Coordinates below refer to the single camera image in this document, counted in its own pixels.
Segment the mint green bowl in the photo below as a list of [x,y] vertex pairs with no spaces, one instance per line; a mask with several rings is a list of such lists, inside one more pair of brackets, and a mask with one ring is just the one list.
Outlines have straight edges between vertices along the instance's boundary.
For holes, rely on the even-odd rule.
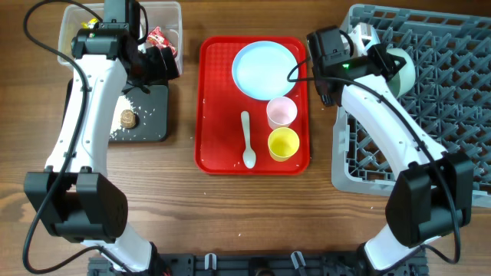
[[414,87],[416,80],[416,71],[414,62],[410,55],[400,48],[390,48],[388,54],[403,58],[406,64],[387,82],[391,93],[396,97],[401,97]]

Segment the red foil snack wrapper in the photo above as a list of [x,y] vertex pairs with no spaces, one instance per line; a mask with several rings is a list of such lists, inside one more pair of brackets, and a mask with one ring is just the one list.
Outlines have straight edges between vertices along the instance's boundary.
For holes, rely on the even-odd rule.
[[147,42],[151,45],[158,47],[159,49],[169,48],[172,51],[173,56],[176,58],[178,54],[177,48],[163,33],[161,27],[156,26],[147,36]]

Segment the white rice pile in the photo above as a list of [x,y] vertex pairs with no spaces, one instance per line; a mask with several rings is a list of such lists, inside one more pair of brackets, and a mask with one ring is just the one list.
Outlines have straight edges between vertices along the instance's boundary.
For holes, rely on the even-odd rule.
[[146,126],[147,120],[155,113],[155,108],[143,108],[137,106],[132,98],[119,96],[110,127],[110,138],[116,140],[139,126]]

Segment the brown cookie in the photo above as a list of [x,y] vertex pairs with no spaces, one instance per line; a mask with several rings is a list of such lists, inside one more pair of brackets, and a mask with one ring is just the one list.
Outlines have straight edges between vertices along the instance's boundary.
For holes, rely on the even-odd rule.
[[120,125],[124,129],[133,129],[137,125],[137,115],[132,110],[123,110],[120,114]]

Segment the yellow foil wrapper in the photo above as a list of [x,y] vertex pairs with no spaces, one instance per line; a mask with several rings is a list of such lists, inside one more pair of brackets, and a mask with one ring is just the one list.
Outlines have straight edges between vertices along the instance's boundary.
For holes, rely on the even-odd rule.
[[82,26],[82,28],[94,28],[97,23],[98,23],[98,20],[96,18],[92,18],[88,22],[82,22],[81,26]]

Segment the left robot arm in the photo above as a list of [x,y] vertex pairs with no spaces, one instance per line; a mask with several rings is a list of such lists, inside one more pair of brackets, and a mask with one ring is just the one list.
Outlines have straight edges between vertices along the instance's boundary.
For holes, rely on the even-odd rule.
[[136,1],[107,1],[92,28],[82,28],[66,61],[74,75],[61,132],[42,172],[30,172],[24,191],[36,211],[32,228],[99,251],[124,275],[169,275],[157,247],[127,220],[127,197],[107,178],[110,128],[119,98],[135,96],[150,119],[137,121],[139,140],[167,134],[170,80],[180,73],[169,48],[147,40],[145,8]]

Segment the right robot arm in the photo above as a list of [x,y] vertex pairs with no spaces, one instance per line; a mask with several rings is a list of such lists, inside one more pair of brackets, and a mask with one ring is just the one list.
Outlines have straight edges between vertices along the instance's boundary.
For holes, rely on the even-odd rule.
[[408,261],[434,240],[454,238],[470,223],[473,164],[465,153],[449,153],[400,105],[414,87],[410,55],[382,44],[371,25],[351,33],[331,26],[307,37],[315,88],[325,104],[355,117],[387,160],[396,179],[385,208],[386,225],[358,250],[358,270],[382,275]]

